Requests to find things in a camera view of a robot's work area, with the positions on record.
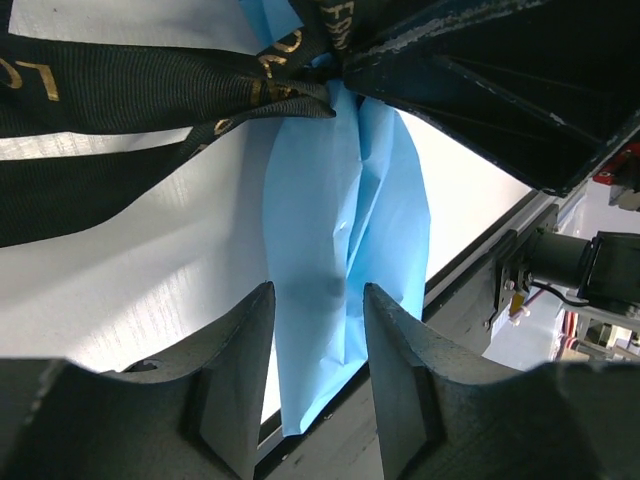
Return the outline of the black ribbon gold lettering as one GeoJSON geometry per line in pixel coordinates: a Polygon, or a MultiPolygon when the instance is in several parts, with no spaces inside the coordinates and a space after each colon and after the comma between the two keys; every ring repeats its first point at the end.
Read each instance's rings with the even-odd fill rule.
{"type": "Polygon", "coordinates": [[[187,128],[132,152],[9,159],[1,165],[1,243],[15,246],[114,217],[228,131],[256,118],[331,118],[316,68],[346,50],[366,5],[296,1],[302,26],[256,55],[1,34],[1,135],[121,135],[187,128]]]}

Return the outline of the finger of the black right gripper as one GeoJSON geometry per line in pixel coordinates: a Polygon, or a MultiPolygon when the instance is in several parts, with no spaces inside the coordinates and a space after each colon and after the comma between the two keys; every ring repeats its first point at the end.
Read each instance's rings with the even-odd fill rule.
{"type": "Polygon", "coordinates": [[[639,137],[639,5],[396,1],[343,79],[564,196],[639,137]]]}

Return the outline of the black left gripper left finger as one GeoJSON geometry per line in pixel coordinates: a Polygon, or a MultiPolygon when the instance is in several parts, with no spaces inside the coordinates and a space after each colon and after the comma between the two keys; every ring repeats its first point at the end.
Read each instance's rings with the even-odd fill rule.
{"type": "Polygon", "coordinates": [[[1,363],[5,479],[250,479],[275,317],[272,283],[121,372],[1,363]]]}

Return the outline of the blue wrapping paper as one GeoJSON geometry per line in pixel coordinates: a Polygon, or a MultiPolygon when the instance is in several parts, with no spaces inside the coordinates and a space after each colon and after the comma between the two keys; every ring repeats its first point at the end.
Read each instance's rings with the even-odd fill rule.
{"type": "Polygon", "coordinates": [[[400,114],[346,88],[332,48],[307,67],[334,116],[267,122],[262,222],[275,287],[275,353],[285,436],[305,433],[368,358],[363,292],[422,309],[430,212],[400,114]]]}

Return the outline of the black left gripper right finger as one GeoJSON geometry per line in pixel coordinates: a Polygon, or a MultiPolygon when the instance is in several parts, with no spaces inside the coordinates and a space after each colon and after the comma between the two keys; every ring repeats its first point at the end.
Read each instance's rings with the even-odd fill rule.
{"type": "Polygon", "coordinates": [[[520,372],[416,328],[389,306],[375,319],[397,331],[430,381],[426,442],[379,442],[388,479],[635,479],[639,367],[550,362],[520,372]]]}

